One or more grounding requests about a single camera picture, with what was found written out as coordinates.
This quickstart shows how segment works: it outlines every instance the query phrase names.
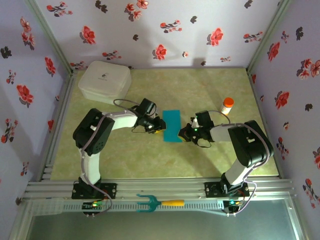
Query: white plastic container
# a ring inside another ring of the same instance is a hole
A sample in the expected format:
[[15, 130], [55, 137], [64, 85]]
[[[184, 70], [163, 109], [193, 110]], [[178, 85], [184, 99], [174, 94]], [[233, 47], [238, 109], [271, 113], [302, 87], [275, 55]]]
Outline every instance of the white plastic container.
[[130, 69], [103, 61], [92, 62], [78, 87], [86, 99], [113, 105], [114, 99], [124, 99], [131, 85]]

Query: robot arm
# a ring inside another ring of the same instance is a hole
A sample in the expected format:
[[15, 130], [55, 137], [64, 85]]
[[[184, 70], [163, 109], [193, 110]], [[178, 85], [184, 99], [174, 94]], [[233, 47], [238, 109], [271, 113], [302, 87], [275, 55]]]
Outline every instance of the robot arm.
[[208, 111], [196, 113], [195, 117], [191, 118], [191, 123], [180, 130], [179, 136], [196, 145], [199, 139], [232, 142], [237, 158], [231, 168], [221, 176], [220, 185], [224, 194], [242, 188], [244, 179], [251, 171], [274, 153], [270, 141], [256, 121], [214, 126]]
[[[73, 133], [73, 139], [81, 155], [83, 147], [93, 135], [102, 117], [104, 119], [96, 135], [84, 150], [84, 172], [89, 182], [93, 185], [101, 180], [99, 172], [100, 152], [105, 147], [111, 131], [137, 126], [143, 126], [148, 133], [156, 133], [157, 131], [166, 129], [165, 122], [159, 116], [156, 116], [156, 105], [146, 98], [143, 99], [139, 106], [134, 106], [121, 112], [103, 114], [93, 108], [87, 113]], [[79, 182], [83, 181], [85, 184], [89, 184], [83, 174], [80, 178]]]

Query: container lid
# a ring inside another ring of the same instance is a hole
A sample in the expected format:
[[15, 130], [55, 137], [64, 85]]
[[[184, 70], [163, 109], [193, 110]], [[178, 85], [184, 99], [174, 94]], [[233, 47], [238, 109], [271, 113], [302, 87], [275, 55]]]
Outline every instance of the container lid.
[[232, 108], [234, 104], [235, 101], [231, 97], [226, 97], [223, 101], [223, 105], [225, 105], [227, 108]]
[[81, 90], [104, 96], [114, 96], [121, 92], [130, 75], [126, 66], [93, 61], [83, 76], [78, 87]]

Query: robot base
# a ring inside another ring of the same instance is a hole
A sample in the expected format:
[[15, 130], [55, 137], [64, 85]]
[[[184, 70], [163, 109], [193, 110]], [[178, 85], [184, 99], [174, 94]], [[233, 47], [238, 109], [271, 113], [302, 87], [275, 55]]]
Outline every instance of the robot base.
[[[116, 198], [117, 193], [117, 184], [116, 183], [102, 183], [101, 178], [100, 180], [95, 184], [95, 186], [102, 191], [109, 194], [109, 196], [112, 199]], [[105, 196], [95, 190], [90, 185], [86, 184], [81, 177], [79, 177], [79, 183], [73, 184], [73, 190], [72, 190], [72, 199], [104, 199]]]
[[243, 183], [241, 187], [230, 192], [223, 192], [220, 181], [209, 181], [204, 183], [205, 196], [207, 198], [225, 198], [225, 197], [249, 197], [248, 184]]

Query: cable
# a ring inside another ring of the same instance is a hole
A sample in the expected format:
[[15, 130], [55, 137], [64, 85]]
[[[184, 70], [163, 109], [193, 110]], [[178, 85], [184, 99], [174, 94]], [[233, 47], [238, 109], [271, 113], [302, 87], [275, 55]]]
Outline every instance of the cable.
[[[134, 101], [131, 101], [131, 100], [127, 100], [127, 99], [121, 99], [121, 98], [118, 98], [118, 99], [115, 99], [113, 100], [113, 104], [117, 107], [120, 107], [120, 108], [123, 108], [125, 110], [128, 110], [128, 108], [124, 107], [124, 106], [121, 106], [119, 104], [116, 103], [116, 101], [126, 101], [126, 102], [130, 102], [130, 103], [133, 103], [133, 104], [136, 104], [136, 105], [139, 105], [139, 103], [136, 103]], [[109, 200], [110, 200], [110, 206], [108, 208], [106, 208], [105, 210], [99, 212], [99, 214], [103, 213], [103, 212], [107, 212], [109, 211], [112, 206], [113, 206], [113, 202], [112, 202], [112, 199], [111, 197], [109, 196], [109, 194], [107, 194], [106, 192], [102, 191], [100, 188], [96, 187], [95, 185], [93, 185], [90, 180], [88, 179], [87, 177], [87, 174], [85, 172], [85, 157], [86, 157], [86, 154], [85, 154], [85, 150], [86, 148], [89, 146], [89, 144], [92, 142], [92, 140], [95, 138], [103, 120], [105, 118], [107, 118], [109, 116], [109, 114], [105, 114], [104, 116], [102, 116], [102, 118], [100, 119], [100, 121], [98, 122], [96, 128], [95, 128], [95, 131], [93, 132], [93, 134], [91, 135], [91, 137], [89, 138], [89, 140], [86, 142], [86, 144], [83, 146], [83, 148], [81, 149], [81, 171], [82, 171], [82, 175], [84, 177], [84, 179], [86, 180], [86, 182], [88, 183], [88, 185], [90, 185], [92, 188], [94, 188], [95, 190], [99, 191], [100, 193], [102, 193], [104, 196], [106, 196]]]
[[119, 108], [123, 108], [123, 109], [125, 109], [125, 110], [128, 110], [128, 108], [125, 107], [125, 106], [121, 106], [121, 105], [117, 104], [116, 101], [125, 101], [125, 102], [129, 102], [129, 103], [132, 103], [132, 104], [136, 104], [136, 105], [138, 105], [138, 106], [140, 105], [139, 103], [136, 103], [135, 101], [131, 101], [131, 100], [127, 100], [127, 99], [122, 99], [122, 98], [117, 98], [117, 99], [113, 100], [113, 104], [114, 104], [115, 106], [117, 106], [117, 107], [119, 107]]
[[236, 214], [238, 214], [238, 213], [241, 213], [241, 212], [247, 207], [248, 203], [250, 202], [251, 198], [254, 196], [254, 194], [255, 194], [255, 192], [256, 192], [256, 190], [257, 190], [257, 184], [256, 184], [255, 182], [253, 182], [253, 181], [247, 181], [247, 180], [246, 180], [247, 177], [249, 176], [249, 174], [250, 174], [253, 170], [255, 170], [255, 169], [258, 168], [258, 167], [261, 167], [261, 166], [265, 165], [265, 164], [268, 162], [268, 160], [269, 160], [269, 158], [270, 158], [270, 151], [269, 151], [269, 148], [268, 148], [268, 145], [267, 145], [266, 141], [265, 141], [265, 140], [263, 139], [263, 137], [262, 137], [256, 130], [254, 130], [252, 127], [250, 127], [250, 126], [248, 126], [248, 125], [246, 125], [246, 124], [244, 124], [244, 123], [229, 123], [229, 124], [222, 124], [222, 126], [244, 126], [244, 127], [246, 127], [247, 129], [249, 129], [251, 132], [253, 132], [253, 133], [259, 138], [259, 140], [262, 142], [262, 144], [263, 144], [263, 146], [264, 146], [264, 148], [265, 148], [265, 152], [266, 152], [266, 158], [265, 158], [265, 160], [264, 160], [262, 163], [260, 163], [260, 164], [256, 163], [256, 164], [247, 172], [247, 174], [243, 177], [243, 181], [244, 181], [245, 183], [247, 183], [247, 184], [248, 184], [248, 183], [253, 184], [253, 185], [254, 185], [254, 189], [253, 189], [253, 191], [252, 191], [252, 193], [251, 193], [248, 201], [246, 201], [246, 203], [241, 207], [241, 209], [240, 209], [239, 211], [233, 213], [234, 215], [236, 215]]
[[223, 116], [225, 116], [226, 119], [228, 119], [229, 124], [231, 124], [230, 118], [227, 115], [225, 115], [224, 113], [222, 113], [222, 112], [220, 112], [218, 110], [210, 110], [208, 112], [216, 112], [216, 113], [222, 114]]
[[84, 177], [84, 179], [86, 180], [86, 182], [91, 186], [93, 187], [95, 190], [99, 191], [100, 193], [102, 193], [104, 196], [106, 196], [109, 200], [110, 200], [110, 206], [108, 208], [106, 208], [105, 210], [99, 212], [99, 214], [103, 213], [103, 212], [107, 212], [109, 211], [111, 208], [112, 208], [112, 199], [111, 197], [109, 196], [109, 194], [107, 194], [106, 192], [102, 191], [100, 188], [96, 187], [95, 185], [93, 185], [90, 180], [88, 179], [87, 175], [86, 175], [86, 172], [85, 172], [85, 150], [86, 148], [89, 146], [89, 144], [92, 142], [92, 140], [94, 139], [94, 137], [96, 136], [100, 126], [101, 126], [101, 123], [103, 122], [103, 120], [108, 117], [109, 114], [106, 114], [104, 115], [99, 123], [97, 124], [96, 128], [95, 128], [95, 131], [93, 132], [93, 134], [91, 135], [91, 137], [89, 138], [89, 140], [86, 142], [86, 144], [83, 146], [83, 148], [81, 149], [81, 170], [82, 170], [82, 175]]

